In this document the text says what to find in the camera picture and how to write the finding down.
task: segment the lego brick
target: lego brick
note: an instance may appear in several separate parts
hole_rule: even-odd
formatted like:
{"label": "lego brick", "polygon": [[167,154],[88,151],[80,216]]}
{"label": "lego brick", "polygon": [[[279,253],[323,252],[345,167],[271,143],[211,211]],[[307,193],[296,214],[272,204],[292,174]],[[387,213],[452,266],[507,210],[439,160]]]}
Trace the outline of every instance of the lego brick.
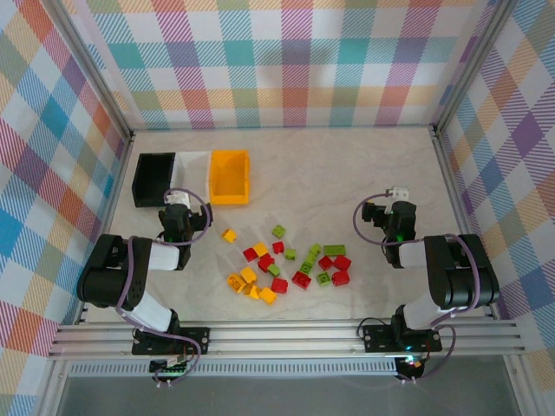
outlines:
{"label": "lego brick", "polygon": [[279,270],[278,266],[275,264],[272,264],[269,268],[268,268],[268,273],[270,273],[273,277],[277,277],[279,276],[279,273],[281,273],[281,271]]}
{"label": "lego brick", "polygon": [[306,276],[302,271],[298,271],[297,273],[295,273],[295,276],[291,279],[291,281],[294,282],[297,286],[306,289],[309,287],[312,279]]}
{"label": "lego brick", "polygon": [[318,243],[315,243],[315,244],[312,245],[312,247],[310,247],[309,251],[311,253],[314,253],[315,255],[318,255],[322,251],[322,246]]}
{"label": "lego brick", "polygon": [[257,252],[257,256],[259,256],[259,257],[268,253],[268,248],[264,245],[264,243],[258,243],[252,248]]}
{"label": "lego brick", "polygon": [[285,258],[287,260],[295,260],[297,258],[297,251],[295,249],[287,249],[285,251]]}
{"label": "lego brick", "polygon": [[285,251],[285,245],[283,241],[278,241],[271,245],[272,249],[274,249],[274,254],[283,253]]}
{"label": "lego brick", "polygon": [[241,290],[243,290],[246,286],[246,282],[245,280],[243,280],[243,277],[236,273],[232,273],[229,275],[229,277],[227,278],[227,284],[229,284],[237,293],[240,293]]}
{"label": "lego brick", "polygon": [[289,282],[284,279],[280,279],[276,277],[273,282],[271,283],[271,289],[276,293],[287,293],[287,286],[289,286]]}
{"label": "lego brick", "polygon": [[273,258],[271,257],[264,256],[264,258],[261,258],[260,260],[258,260],[258,268],[261,269],[264,273],[268,273],[268,269],[273,264],[274,264]]}
{"label": "lego brick", "polygon": [[263,256],[260,257],[260,260],[265,260],[270,262],[270,264],[274,264],[276,262],[276,259],[272,256],[270,256],[270,253],[266,253]]}
{"label": "lego brick", "polygon": [[314,254],[313,252],[309,252],[308,256],[304,259],[305,263],[310,264],[310,266],[314,266],[316,262],[318,254]]}
{"label": "lego brick", "polygon": [[302,271],[305,275],[308,275],[312,271],[312,265],[305,262],[303,263],[299,271]]}
{"label": "lego brick", "polygon": [[258,258],[257,252],[252,247],[243,251],[243,256],[245,256],[247,262],[251,262]]}
{"label": "lego brick", "polygon": [[327,256],[324,256],[320,259],[320,261],[318,262],[318,265],[323,271],[326,271],[331,269],[331,266],[333,266],[333,260],[331,260]]}
{"label": "lego brick", "polygon": [[276,294],[270,288],[263,288],[258,292],[258,296],[269,305],[272,305],[276,300]]}
{"label": "lego brick", "polygon": [[247,283],[254,283],[257,281],[257,274],[248,266],[242,269],[239,274]]}
{"label": "lego brick", "polygon": [[281,238],[285,235],[285,228],[281,225],[276,225],[271,233],[276,236],[277,238]]}
{"label": "lego brick", "polygon": [[334,286],[343,286],[350,282],[349,273],[347,270],[339,270],[333,274],[331,281]]}
{"label": "lego brick", "polygon": [[345,251],[344,245],[325,245],[323,247],[323,254],[325,256],[333,257],[333,256],[341,256],[347,254]]}
{"label": "lego brick", "polygon": [[346,256],[337,256],[336,260],[333,262],[333,265],[338,270],[346,270],[350,267],[350,259]]}
{"label": "lego brick", "polygon": [[320,286],[328,286],[331,283],[331,277],[327,271],[316,276],[316,280]]}
{"label": "lego brick", "polygon": [[233,243],[237,239],[237,234],[235,234],[235,231],[230,228],[229,230],[224,231],[222,238],[228,243]]}
{"label": "lego brick", "polygon": [[245,286],[243,294],[251,297],[252,299],[260,299],[260,296],[258,295],[258,287],[252,283]]}

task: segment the plastic container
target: plastic container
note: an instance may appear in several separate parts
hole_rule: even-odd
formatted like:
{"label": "plastic container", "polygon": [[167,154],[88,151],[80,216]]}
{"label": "plastic container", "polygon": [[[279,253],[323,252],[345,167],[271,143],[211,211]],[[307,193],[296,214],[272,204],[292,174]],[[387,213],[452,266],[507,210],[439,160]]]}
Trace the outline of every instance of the plastic container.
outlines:
{"label": "plastic container", "polygon": [[249,203],[251,161],[246,150],[214,150],[210,163],[210,202],[214,205]]}
{"label": "plastic container", "polygon": [[164,192],[171,187],[175,153],[141,153],[133,179],[136,207],[164,206]]}

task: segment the marble surface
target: marble surface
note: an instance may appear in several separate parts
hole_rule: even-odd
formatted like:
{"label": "marble surface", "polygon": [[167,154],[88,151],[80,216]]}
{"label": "marble surface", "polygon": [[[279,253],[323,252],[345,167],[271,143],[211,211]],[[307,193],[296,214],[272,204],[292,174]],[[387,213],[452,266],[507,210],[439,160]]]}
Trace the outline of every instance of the marble surface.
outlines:
{"label": "marble surface", "polygon": [[[356,205],[386,187],[410,189],[416,211],[417,236],[457,231],[441,171],[426,128],[276,129],[204,132],[138,133],[123,182],[111,233],[123,237],[155,237],[161,227],[156,209],[134,207],[131,184],[140,153],[202,152],[248,149],[251,157],[251,201],[248,205],[216,205],[214,223],[192,247],[192,258],[182,271],[150,272],[147,290],[175,309],[181,320],[309,319],[390,316],[403,303],[428,289],[424,269],[394,270],[381,250],[353,231]],[[186,182],[203,189],[205,165],[197,160]],[[276,241],[272,228],[287,229],[286,247],[297,249],[295,262],[276,255],[282,274],[290,280],[313,243],[345,244],[352,259],[351,283],[320,288],[313,282],[304,291],[290,282],[286,295],[274,305],[237,295],[227,285],[230,273],[247,263],[242,250],[258,241]],[[380,230],[361,224],[366,235],[381,240]],[[238,233],[235,244],[220,234]],[[271,277],[260,272],[260,286]],[[90,322],[118,320],[113,312],[92,307]]]}

